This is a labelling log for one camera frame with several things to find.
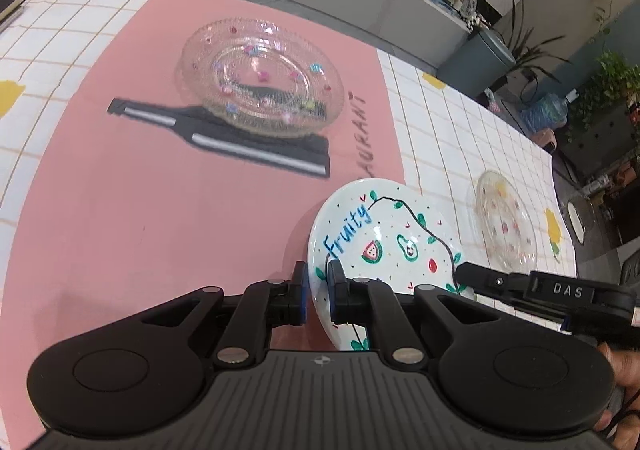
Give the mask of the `clear glass plate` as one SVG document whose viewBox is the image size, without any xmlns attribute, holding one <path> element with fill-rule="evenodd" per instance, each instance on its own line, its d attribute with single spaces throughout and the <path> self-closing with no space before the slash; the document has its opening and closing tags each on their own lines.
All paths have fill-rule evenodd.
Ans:
<svg viewBox="0 0 640 450">
<path fill-rule="evenodd" d="M 184 43 L 176 84 L 187 104 L 260 136 L 321 132 L 342 113 L 344 85 L 331 60 L 273 22 L 209 22 Z"/>
<path fill-rule="evenodd" d="M 536 268 L 535 230 L 524 201 L 503 174 L 486 170 L 476 185 L 476 214 L 489 259 L 505 272 Z"/>
</svg>

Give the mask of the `white fruity painted plate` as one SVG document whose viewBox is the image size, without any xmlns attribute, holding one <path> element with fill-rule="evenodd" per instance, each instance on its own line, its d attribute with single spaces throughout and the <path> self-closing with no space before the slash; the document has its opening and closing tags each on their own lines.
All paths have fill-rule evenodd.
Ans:
<svg viewBox="0 0 640 450">
<path fill-rule="evenodd" d="M 432 284 L 474 297 L 454 282 L 454 270 L 464 262 L 454 228 L 432 200 L 396 181 L 345 184 L 322 204 L 309 235 L 310 292 L 324 332 L 338 350 L 367 350 L 365 329 L 331 320 L 326 272 L 333 259 L 341 262 L 346 278 L 378 279 L 396 293 Z"/>
</svg>

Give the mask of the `water jug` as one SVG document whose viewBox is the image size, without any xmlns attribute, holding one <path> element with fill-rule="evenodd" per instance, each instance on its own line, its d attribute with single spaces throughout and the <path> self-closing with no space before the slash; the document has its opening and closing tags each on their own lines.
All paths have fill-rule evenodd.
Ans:
<svg viewBox="0 0 640 450">
<path fill-rule="evenodd" d="M 567 123 L 567 115 L 567 98 L 555 94 L 544 95 L 520 112 L 520 118 L 530 132 L 562 128 Z"/>
</svg>

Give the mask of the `checkered lemon tablecloth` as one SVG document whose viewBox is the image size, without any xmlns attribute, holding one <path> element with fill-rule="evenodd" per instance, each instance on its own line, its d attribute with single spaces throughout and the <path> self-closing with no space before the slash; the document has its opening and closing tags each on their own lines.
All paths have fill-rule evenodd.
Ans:
<svg viewBox="0 0 640 450">
<path fill-rule="evenodd" d="M 314 178 L 192 146 L 109 114 L 126 98 L 180 106 L 184 42 L 230 17 L 306 37 L 340 72 L 346 101 Z M 525 199 L 538 266 L 574 276 L 550 156 L 413 62 L 242 0 L 26 0 L 1 34 L 1 444 L 41 433 L 26 392 L 58 340 L 200 288 L 228 293 L 287 277 L 320 205 L 346 182 L 383 177 L 428 196 L 464 254 L 488 262 L 474 224 L 485 170 Z"/>
</svg>

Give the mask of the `grey-green trash bin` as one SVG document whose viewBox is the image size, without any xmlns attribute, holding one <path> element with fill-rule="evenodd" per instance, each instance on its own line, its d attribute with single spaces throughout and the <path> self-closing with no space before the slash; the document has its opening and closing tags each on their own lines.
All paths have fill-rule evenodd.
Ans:
<svg viewBox="0 0 640 450">
<path fill-rule="evenodd" d="M 481 28 L 437 70 L 436 77 L 469 98 L 475 98 L 515 66 L 512 52 L 493 30 Z"/>
</svg>

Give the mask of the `tall potted plant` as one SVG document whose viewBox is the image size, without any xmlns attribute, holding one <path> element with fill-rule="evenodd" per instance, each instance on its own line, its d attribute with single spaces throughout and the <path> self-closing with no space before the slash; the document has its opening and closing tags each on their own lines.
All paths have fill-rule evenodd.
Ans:
<svg viewBox="0 0 640 450">
<path fill-rule="evenodd" d="M 538 80 L 538 76 L 549 77 L 555 82 L 558 78 L 540 62 L 544 59 L 558 60 L 561 63 L 572 64 L 570 59 L 554 54 L 549 50 L 552 44 L 564 40 L 565 35 L 552 36 L 541 40 L 538 43 L 533 41 L 535 28 L 527 26 L 525 23 L 525 2 L 511 0 L 511 11 L 506 16 L 508 23 L 504 30 L 494 27 L 503 45 L 510 52 L 514 62 L 506 74 L 521 73 L 528 71 L 532 73 L 533 79 Z"/>
</svg>

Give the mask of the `black notebook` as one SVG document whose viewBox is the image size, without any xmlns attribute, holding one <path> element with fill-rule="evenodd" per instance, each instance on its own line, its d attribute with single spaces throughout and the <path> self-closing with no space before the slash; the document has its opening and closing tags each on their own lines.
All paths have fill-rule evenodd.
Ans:
<svg viewBox="0 0 640 450">
<path fill-rule="evenodd" d="M 3 32 L 23 12 L 26 0 L 0 0 L 0 32 Z"/>
</svg>

